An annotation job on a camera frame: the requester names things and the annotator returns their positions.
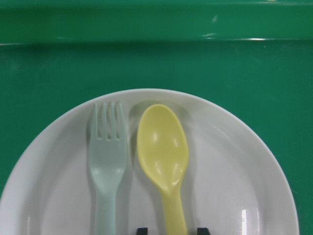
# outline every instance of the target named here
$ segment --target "spoon handle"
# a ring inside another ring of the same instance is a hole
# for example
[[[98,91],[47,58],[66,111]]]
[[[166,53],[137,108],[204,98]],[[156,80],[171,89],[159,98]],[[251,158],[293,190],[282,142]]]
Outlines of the spoon handle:
[[[171,194],[162,194],[162,201],[167,235],[188,235],[180,189]]]
[[[93,235],[116,235],[115,195],[96,193]]]

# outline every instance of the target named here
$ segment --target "green surface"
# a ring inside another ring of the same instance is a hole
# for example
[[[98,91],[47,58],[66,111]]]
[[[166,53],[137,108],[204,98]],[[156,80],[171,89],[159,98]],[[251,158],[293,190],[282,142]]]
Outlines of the green surface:
[[[61,114],[113,91],[166,88],[222,106],[264,140],[311,235],[313,1],[134,2],[0,3],[0,192]]]
[[[312,4],[198,4],[0,9],[0,44],[311,39]]]

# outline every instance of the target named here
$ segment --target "white plate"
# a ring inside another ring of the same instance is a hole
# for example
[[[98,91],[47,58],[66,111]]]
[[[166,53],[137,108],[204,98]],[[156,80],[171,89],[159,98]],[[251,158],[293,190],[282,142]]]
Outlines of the white plate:
[[[87,127],[93,104],[120,100],[129,124],[133,168],[117,196],[118,235],[164,235],[160,195],[136,157],[143,111],[168,105],[186,132],[190,162],[181,196],[191,235],[298,235],[296,209],[278,162],[261,139],[221,107],[199,97],[159,89],[107,94],[70,110],[25,150],[3,191],[1,235],[87,235],[93,191],[87,160]]]

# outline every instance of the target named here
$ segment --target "fork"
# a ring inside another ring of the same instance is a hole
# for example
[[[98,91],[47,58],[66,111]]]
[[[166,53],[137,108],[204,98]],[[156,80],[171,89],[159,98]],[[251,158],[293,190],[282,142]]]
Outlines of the fork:
[[[93,235],[116,235],[116,193],[127,167],[123,107],[95,103],[90,126],[88,167],[95,189]]]

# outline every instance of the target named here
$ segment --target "plastic spoon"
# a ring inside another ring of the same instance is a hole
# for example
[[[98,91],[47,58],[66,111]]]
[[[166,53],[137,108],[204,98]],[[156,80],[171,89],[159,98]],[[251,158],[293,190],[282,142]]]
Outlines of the plastic spoon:
[[[167,235],[187,235],[180,187],[188,165],[188,145],[171,109],[156,104],[144,112],[137,150],[143,171],[161,194]]]

